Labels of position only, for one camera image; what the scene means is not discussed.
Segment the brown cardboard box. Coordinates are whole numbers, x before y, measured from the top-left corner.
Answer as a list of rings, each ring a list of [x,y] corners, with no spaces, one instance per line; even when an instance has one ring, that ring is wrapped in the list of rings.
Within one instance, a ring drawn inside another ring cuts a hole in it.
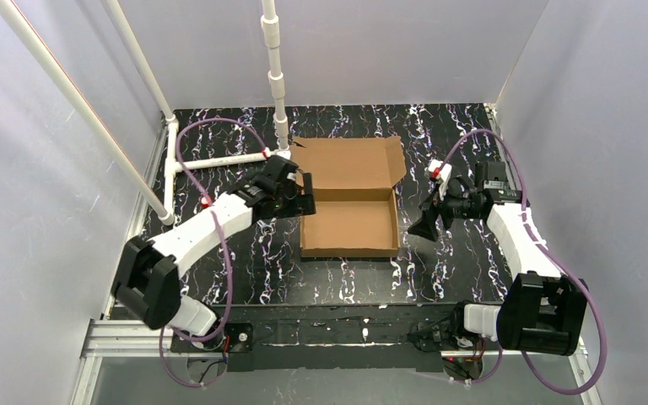
[[[395,187],[407,172],[400,137],[296,137],[290,151],[293,161],[311,174],[316,203],[316,213],[300,220],[303,258],[398,254]]]

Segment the red black knob toy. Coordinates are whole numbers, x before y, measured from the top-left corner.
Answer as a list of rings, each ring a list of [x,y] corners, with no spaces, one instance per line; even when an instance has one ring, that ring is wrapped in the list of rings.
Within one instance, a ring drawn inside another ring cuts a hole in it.
[[[199,204],[202,209],[210,208],[213,205],[213,199],[209,195],[201,195]]]

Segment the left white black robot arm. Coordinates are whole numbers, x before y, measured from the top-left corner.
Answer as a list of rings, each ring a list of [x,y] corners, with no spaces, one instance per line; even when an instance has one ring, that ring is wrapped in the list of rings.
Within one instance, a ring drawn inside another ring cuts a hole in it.
[[[228,238],[264,219],[295,218],[316,213],[313,176],[282,156],[268,158],[248,175],[206,202],[202,211],[175,228],[149,239],[135,236],[123,246],[111,296],[151,330],[171,328],[185,339],[207,342],[229,319],[181,294],[181,278],[212,249],[224,252],[227,286],[233,286]]]

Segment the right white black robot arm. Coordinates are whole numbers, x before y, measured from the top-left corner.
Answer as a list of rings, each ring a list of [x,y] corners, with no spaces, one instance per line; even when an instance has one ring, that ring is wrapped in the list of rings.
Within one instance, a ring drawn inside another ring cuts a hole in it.
[[[451,165],[432,160],[427,176],[434,190],[420,203],[421,217],[409,235],[435,241],[441,224],[449,230],[457,219],[481,219],[503,251],[513,283],[500,304],[460,302],[452,313],[416,332],[431,342],[482,338],[505,349],[569,356],[575,352],[587,300],[582,289],[542,253],[534,241],[532,214],[522,192],[511,188],[505,164],[475,166],[473,182],[453,174]]]

